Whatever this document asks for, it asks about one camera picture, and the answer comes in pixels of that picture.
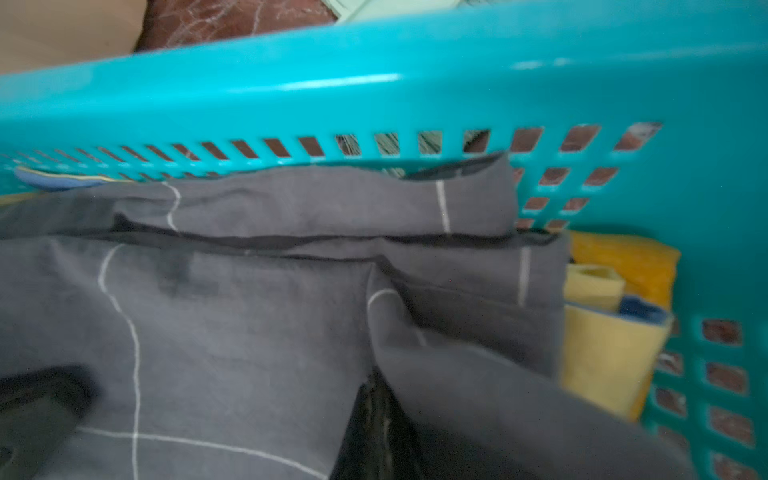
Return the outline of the dark grey checked pillowcase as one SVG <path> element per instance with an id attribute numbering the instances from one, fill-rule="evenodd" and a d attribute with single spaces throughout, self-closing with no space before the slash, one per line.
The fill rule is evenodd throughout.
<path id="1" fill-rule="evenodd" d="M 97 399 L 41 479 L 331 479 L 379 370 L 423 479 L 692 479 L 561 387 L 564 235 L 516 228 L 504 154 L 116 182 L 1 210 L 1 373 Z"/>

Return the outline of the teal plastic basket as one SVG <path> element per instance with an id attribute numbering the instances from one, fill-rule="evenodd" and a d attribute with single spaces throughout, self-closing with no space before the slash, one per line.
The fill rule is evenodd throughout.
<path id="1" fill-rule="evenodd" d="M 642 417 L 704 479 L 767 475 L 767 5 L 513 1 L 1 79 L 24 167 L 124 180 L 507 150 L 521 226 L 677 248 Z"/>

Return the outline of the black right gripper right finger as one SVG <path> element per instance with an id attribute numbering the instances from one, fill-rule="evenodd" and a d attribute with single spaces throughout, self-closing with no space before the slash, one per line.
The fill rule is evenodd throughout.
<path id="1" fill-rule="evenodd" d="M 416 431 L 377 369 L 358 389 L 329 477 L 334 480 L 425 477 Z"/>

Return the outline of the yellow black cartoon pillowcase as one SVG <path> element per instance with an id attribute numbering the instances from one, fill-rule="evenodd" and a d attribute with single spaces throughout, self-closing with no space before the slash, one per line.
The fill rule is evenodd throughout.
<path id="1" fill-rule="evenodd" d="M 626 293 L 671 309 L 679 250 L 631 235 L 571 231 L 570 237 L 576 263 L 610 267 L 625 280 Z"/>

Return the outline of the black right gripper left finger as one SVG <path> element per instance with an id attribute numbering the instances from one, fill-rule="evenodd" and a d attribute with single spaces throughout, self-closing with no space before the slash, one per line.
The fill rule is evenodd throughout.
<path id="1" fill-rule="evenodd" d="M 1 477 L 32 479 L 75 431 L 96 399 L 82 365 L 64 365 L 1 380 Z"/>

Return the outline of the olive yellow pillowcase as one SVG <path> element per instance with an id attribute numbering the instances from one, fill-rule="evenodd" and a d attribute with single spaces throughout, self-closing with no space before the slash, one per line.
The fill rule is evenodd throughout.
<path id="1" fill-rule="evenodd" d="M 567 266 L 560 383 L 570 393 L 636 421 L 673 315 L 627 293 L 625 286 L 609 267 Z"/>

